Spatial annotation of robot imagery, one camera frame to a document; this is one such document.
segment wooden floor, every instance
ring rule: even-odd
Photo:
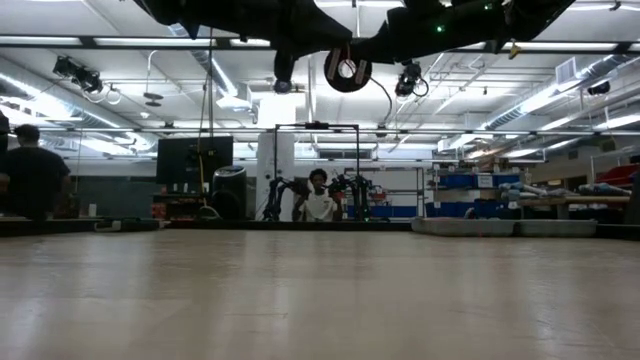
[[[640,244],[174,230],[0,242],[2,360],[640,359]]]

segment white shirt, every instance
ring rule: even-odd
[[[321,195],[311,192],[307,200],[299,209],[307,215],[307,221],[333,221],[333,212],[338,210],[338,204],[325,191]]]

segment computer monitor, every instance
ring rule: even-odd
[[[202,137],[198,147],[197,138],[161,139],[158,142],[158,184],[184,184],[200,182],[200,159],[205,182],[210,182],[214,172],[233,164],[233,137]]]

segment black shirt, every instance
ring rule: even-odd
[[[43,214],[53,210],[70,171],[64,160],[39,147],[9,150],[0,159],[0,173],[9,175],[9,207],[18,215]]]

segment man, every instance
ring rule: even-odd
[[[54,209],[57,194],[70,182],[69,168],[60,156],[38,147],[37,127],[22,125],[14,133],[20,147],[0,158],[0,182],[7,189],[5,207],[16,215],[44,221]]]
[[[325,188],[327,173],[316,169],[309,174],[309,181],[313,191],[304,198],[301,197],[293,209],[293,221],[298,221],[303,215],[306,221],[340,221],[342,220],[342,205],[337,197],[330,197]]]

